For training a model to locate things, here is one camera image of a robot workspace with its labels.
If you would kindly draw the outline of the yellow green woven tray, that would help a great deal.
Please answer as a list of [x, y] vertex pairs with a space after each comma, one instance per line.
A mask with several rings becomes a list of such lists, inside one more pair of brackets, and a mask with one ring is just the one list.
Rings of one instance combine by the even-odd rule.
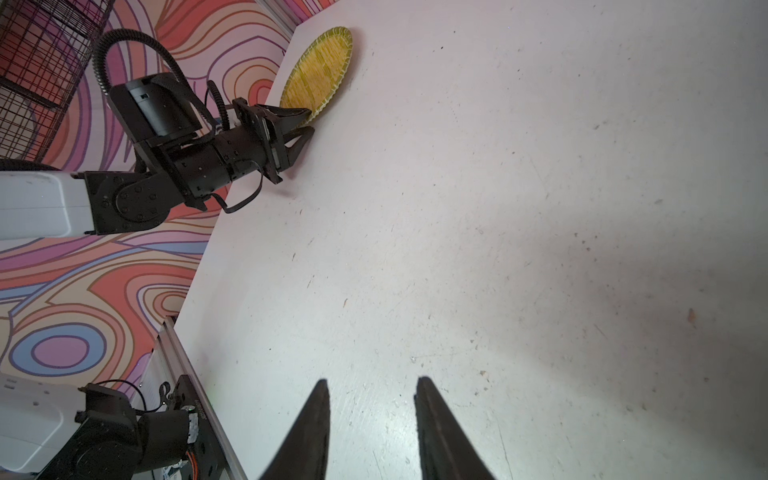
[[304, 51], [283, 88], [281, 108], [307, 109], [310, 124], [328, 106], [351, 64], [354, 40], [350, 29], [333, 27], [317, 37]]

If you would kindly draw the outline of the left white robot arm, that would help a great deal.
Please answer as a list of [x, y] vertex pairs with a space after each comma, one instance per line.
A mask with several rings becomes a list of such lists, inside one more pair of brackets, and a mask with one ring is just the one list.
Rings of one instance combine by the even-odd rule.
[[207, 107], [170, 73], [111, 87], [108, 103], [132, 142], [139, 170], [65, 172], [28, 161], [1, 162], [4, 240], [111, 235], [151, 230], [185, 205], [209, 199], [232, 214], [219, 189], [257, 173], [281, 182], [314, 130], [306, 108], [229, 105], [238, 125], [217, 124]]

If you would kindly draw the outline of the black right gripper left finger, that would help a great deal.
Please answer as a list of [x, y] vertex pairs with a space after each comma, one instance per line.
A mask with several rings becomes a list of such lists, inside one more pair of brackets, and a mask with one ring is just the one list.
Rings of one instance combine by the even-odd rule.
[[330, 413], [328, 382], [321, 379], [315, 384], [261, 479], [325, 479], [330, 442]]

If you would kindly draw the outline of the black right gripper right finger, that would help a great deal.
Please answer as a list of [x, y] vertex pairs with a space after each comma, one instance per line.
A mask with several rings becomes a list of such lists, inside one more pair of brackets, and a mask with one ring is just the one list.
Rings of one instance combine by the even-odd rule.
[[494, 479], [431, 378], [418, 379], [414, 402], [423, 479]]

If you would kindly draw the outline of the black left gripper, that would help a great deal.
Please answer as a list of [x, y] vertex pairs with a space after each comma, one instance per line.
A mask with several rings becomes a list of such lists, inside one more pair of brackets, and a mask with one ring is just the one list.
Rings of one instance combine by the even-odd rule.
[[279, 172], [296, 164], [315, 133], [307, 124], [312, 111], [306, 108], [251, 106], [241, 98], [232, 107], [237, 126], [174, 154], [183, 194], [203, 198], [252, 172], [277, 184]]

